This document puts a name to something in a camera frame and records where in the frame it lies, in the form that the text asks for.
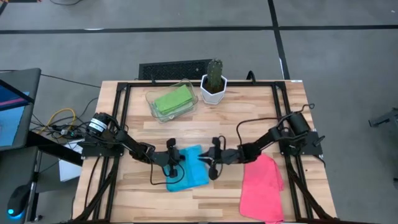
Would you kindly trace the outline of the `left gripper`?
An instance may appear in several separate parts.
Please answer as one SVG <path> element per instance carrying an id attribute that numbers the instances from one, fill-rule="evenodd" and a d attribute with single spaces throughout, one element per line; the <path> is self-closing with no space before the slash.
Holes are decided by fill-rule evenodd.
<path id="1" fill-rule="evenodd" d="M 167 140 L 168 152 L 154 152 L 151 155 L 151 160 L 154 164 L 164 167 L 168 165 L 169 178 L 184 178 L 186 176 L 186 161 L 185 156 L 176 148 L 176 139 L 170 138 Z"/>

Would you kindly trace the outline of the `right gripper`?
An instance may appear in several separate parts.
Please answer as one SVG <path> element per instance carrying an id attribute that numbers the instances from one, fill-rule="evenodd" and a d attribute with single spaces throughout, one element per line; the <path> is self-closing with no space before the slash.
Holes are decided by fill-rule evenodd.
<path id="1" fill-rule="evenodd" d="M 240 149 L 226 149 L 222 151 L 222 163 L 211 157 L 221 157 L 221 141 L 219 138 L 214 137 L 212 139 L 212 144 L 208 151 L 199 155 L 199 160 L 209 165 L 208 175 L 211 180 L 216 180 L 220 174 L 217 165 L 224 164 L 241 164 L 244 162 L 244 154 Z"/>

